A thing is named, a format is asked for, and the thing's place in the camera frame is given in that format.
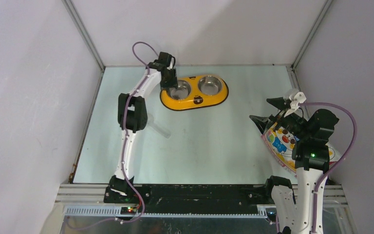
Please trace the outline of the colourful pet food bag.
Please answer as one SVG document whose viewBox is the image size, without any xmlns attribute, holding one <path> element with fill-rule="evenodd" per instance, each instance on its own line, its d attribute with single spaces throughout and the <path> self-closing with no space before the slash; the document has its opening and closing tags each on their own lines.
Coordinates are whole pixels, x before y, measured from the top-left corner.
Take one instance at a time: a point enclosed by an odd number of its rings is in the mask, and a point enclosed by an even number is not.
<svg viewBox="0 0 374 234">
<path fill-rule="evenodd" d="M 297 147 L 296 144 L 299 139 L 284 128 L 280 127 L 278 130 L 274 130 L 274 127 L 266 129 L 262 124 L 257 124 L 256 126 L 273 157 L 282 167 L 294 175 L 296 174 L 296 161 L 292 156 L 301 155 L 319 159 L 324 150 L 327 149 L 330 167 L 341 159 L 341 154 L 329 143 L 316 146 L 308 145 L 304 142 L 300 147 Z"/>
</svg>

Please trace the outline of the clear plastic scoop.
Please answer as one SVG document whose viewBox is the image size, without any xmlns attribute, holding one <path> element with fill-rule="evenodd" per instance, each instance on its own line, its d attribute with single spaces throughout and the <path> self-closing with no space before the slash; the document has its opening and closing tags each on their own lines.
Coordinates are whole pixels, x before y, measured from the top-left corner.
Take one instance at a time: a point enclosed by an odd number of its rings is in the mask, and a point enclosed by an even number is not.
<svg viewBox="0 0 374 234">
<path fill-rule="evenodd" d="M 161 136 L 165 138 L 170 138 L 171 132 L 168 129 L 165 129 L 164 127 L 161 127 L 157 123 L 155 123 L 153 115 L 148 114 L 147 117 L 148 117 L 147 125 L 149 127 L 151 127 L 155 132 L 157 132 Z"/>
</svg>

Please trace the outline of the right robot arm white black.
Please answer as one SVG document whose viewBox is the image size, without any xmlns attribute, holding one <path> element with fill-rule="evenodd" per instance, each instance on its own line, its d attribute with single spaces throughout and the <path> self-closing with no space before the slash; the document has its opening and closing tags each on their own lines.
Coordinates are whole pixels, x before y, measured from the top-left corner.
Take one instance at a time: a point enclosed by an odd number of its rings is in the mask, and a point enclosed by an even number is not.
<svg viewBox="0 0 374 234">
<path fill-rule="evenodd" d="M 323 193 L 330 169 L 327 145 L 339 119 L 327 109 L 318 109 L 309 119 L 292 112 L 291 101 L 283 97 L 268 98 L 269 104 L 278 109 L 276 115 L 250 119 L 269 146 L 278 153 L 280 146 L 293 146 L 298 193 L 291 181 L 280 176 L 267 179 L 264 199 L 276 205 L 276 225 L 280 234 L 321 234 Z"/>
</svg>

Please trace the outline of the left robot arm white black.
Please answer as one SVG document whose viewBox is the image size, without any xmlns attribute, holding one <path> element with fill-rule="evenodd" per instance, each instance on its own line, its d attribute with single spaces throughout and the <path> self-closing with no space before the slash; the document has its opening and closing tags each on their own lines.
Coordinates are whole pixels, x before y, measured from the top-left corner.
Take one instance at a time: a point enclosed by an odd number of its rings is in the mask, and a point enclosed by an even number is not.
<svg viewBox="0 0 374 234">
<path fill-rule="evenodd" d="M 119 95 L 117 120 L 122 130 L 122 144 L 119 163 L 105 190 L 105 203 L 130 203 L 136 197 L 141 198 L 133 181 L 137 139 L 148 123 L 146 98 L 156 86 L 165 90 L 177 87 L 177 82 L 175 57 L 160 52 L 156 60 L 146 64 L 136 86 Z"/>
</svg>

